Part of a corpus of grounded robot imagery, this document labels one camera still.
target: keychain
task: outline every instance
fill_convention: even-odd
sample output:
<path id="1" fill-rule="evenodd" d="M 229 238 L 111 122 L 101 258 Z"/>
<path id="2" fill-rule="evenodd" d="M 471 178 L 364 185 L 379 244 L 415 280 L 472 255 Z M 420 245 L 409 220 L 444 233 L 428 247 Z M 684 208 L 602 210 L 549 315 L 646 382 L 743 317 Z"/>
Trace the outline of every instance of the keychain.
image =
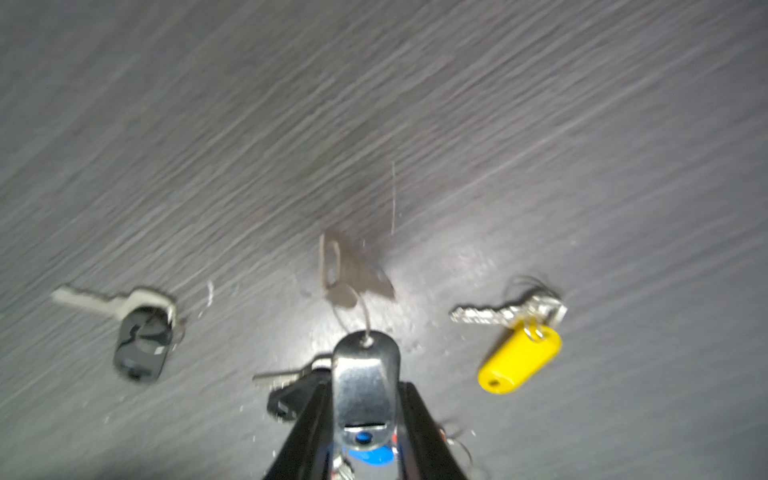
<path id="1" fill-rule="evenodd" d="M 478 382 L 490 393 L 510 393 L 552 360 L 562 341 L 554 330 L 568 309 L 549 290 L 536 290 L 521 305 L 500 309 L 459 307 L 451 312 L 457 323 L 504 325 L 509 339 L 480 367 Z"/>
<path id="2" fill-rule="evenodd" d="M 176 303 L 155 290 L 137 288 L 128 296 L 106 297 L 61 286 L 51 298 L 121 322 L 112 363 L 122 376 L 135 382 L 157 380 L 168 352 L 184 337 Z"/>

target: dark gray floor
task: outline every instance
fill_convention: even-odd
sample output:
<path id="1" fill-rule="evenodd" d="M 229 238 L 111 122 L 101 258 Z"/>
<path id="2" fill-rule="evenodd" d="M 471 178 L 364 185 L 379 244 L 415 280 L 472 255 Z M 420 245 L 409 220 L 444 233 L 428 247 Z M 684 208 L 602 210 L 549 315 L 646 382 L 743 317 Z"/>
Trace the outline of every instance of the dark gray floor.
<path id="1" fill-rule="evenodd" d="M 259 478 L 288 426 L 251 375 L 343 334 L 334 227 L 391 277 L 374 326 L 476 478 L 766 478 L 766 13 L 3 2 L 0 476 Z M 492 396 L 499 330 L 447 312 L 521 273 L 565 291 L 564 348 Z M 178 297 L 157 385 L 116 377 L 117 325 L 52 305 L 61 283 Z"/>

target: key ring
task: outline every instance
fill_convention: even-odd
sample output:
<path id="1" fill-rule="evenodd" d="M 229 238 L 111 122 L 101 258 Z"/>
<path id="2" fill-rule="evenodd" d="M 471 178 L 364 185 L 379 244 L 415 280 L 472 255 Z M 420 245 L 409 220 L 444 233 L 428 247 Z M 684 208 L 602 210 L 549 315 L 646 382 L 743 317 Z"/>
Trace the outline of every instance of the key ring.
<path id="1" fill-rule="evenodd" d="M 355 290 L 351 285 L 349 285 L 348 283 L 341 283 L 341 285 L 346 286 L 353 293 L 353 295 L 357 299 L 357 303 L 359 303 L 360 307 L 362 308 L 363 319 L 365 320 L 365 323 L 366 323 L 366 334 L 362 338 L 360 345 L 362 345 L 363 348 L 368 348 L 371 345 L 373 345 L 373 338 L 371 338 L 371 316 L 368 313 L 368 307 L 366 306 L 366 302 L 362 299 L 362 297 L 357 292 L 357 290 Z M 344 325 L 344 322 L 341 320 L 341 317 L 339 316 L 338 307 L 333 302 L 331 302 L 331 310 L 333 311 L 333 316 L 336 317 L 336 321 L 339 323 L 341 328 L 345 332 L 349 333 L 349 329 L 346 328 L 346 325 Z"/>
<path id="2" fill-rule="evenodd" d="M 526 317 L 523 319 L 523 332 L 525 332 L 525 335 L 527 335 L 528 339 L 531 340 L 533 343 L 541 343 L 544 341 L 544 332 L 542 332 L 539 329 L 539 322 L 535 321 L 534 319 L 533 323 L 536 325 L 536 329 L 534 330 L 534 332 L 536 332 L 536 336 L 538 339 L 533 338 L 533 335 L 531 334 L 531 329 L 529 327 L 531 325 L 531 318 L 532 317 Z"/>

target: silver metal clip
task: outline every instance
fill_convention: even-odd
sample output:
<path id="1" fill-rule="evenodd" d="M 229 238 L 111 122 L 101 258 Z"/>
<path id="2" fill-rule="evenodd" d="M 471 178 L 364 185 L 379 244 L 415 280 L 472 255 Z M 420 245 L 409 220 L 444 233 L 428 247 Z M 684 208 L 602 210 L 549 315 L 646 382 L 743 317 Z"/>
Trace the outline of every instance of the silver metal clip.
<path id="1" fill-rule="evenodd" d="M 333 436 L 338 445 L 369 451 L 395 433 L 400 350 L 381 332 L 354 332 L 333 350 Z"/>

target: silver key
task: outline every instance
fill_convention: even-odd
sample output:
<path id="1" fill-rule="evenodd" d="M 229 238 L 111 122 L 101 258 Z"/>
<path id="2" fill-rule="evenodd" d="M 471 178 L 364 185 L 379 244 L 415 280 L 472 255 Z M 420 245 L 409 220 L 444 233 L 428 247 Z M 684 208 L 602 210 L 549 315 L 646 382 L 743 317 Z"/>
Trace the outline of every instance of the silver key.
<path id="1" fill-rule="evenodd" d="M 253 376 L 253 385 L 258 389 L 274 390 L 293 383 L 303 376 L 302 370 L 298 372 L 259 373 Z"/>
<path id="2" fill-rule="evenodd" d="M 75 306 L 83 310 L 114 317 L 122 320 L 140 306 L 156 306 L 167 312 L 168 322 L 176 328 L 176 304 L 167 296 L 147 288 L 134 289 L 128 296 L 105 296 L 87 290 L 78 290 L 69 286 L 60 286 L 51 294 L 56 303 Z"/>
<path id="3" fill-rule="evenodd" d="M 341 455 L 333 458 L 333 478 L 339 480 L 355 480 L 355 471 L 349 463 L 349 460 Z"/>
<path id="4" fill-rule="evenodd" d="M 317 356 L 299 370 L 286 370 L 282 372 L 257 373 L 253 376 L 253 385 L 262 390 L 280 389 L 284 386 L 309 375 L 314 369 L 330 368 L 328 356 Z"/>
<path id="5" fill-rule="evenodd" d="M 568 308 L 556 296 L 536 293 L 521 305 L 508 305 L 498 309 L 460 306 L 451 312 L 450 317 L 456 323 L 503 325 L 513 328 L 523 316 L 533 316 L 555 327 L 563 320 L 567 311 Z"/>

